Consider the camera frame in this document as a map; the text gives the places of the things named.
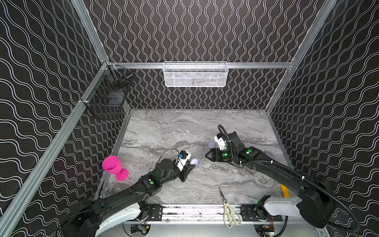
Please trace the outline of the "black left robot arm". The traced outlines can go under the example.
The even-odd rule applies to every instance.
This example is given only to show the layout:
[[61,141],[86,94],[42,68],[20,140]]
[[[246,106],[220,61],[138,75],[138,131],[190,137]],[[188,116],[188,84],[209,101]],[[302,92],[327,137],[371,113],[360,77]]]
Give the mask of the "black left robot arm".
[[162,190],[164,183],[180,178],[185,182],[198,164],[197,159],[185,160],[183,169],[175,161],[163,159],[155,169],[142,176],[130,188],[115,195],[85,202],[81,210],[69,216],[56,231],[62,237],[97,237],[128,220],[144,220],[150,206],[145,200]]

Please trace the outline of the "purple earbud charging case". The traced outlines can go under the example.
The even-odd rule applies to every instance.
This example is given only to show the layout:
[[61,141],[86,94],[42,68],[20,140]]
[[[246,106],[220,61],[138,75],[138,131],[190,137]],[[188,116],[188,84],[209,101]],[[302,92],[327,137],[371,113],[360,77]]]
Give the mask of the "purple earbud charging case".
[[197,165],[198,164],[198,159],[192,159],[190,160],[190,165]]

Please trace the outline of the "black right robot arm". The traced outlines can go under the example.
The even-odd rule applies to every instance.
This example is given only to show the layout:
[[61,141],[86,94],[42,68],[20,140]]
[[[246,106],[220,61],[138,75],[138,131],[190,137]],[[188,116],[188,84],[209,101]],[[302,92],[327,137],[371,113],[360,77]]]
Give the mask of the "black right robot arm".
[[[236,132],[227,133],[220,124],[218,130],[215,141],[219,147],[212,148],[205,155],[207,159],[255,170],[292,190],[301,199],[301,202],[296,204],[300,216],[314,227],[324,228],[329,225],[347,232],[359,231],[360,223],[357,217],[333,195],[327,179],[322,177],[314,179],[300,174],[255,147],[246,148]],[[348,213],[353,221],[352,225],[346,227],[330,221],[337,206]]]

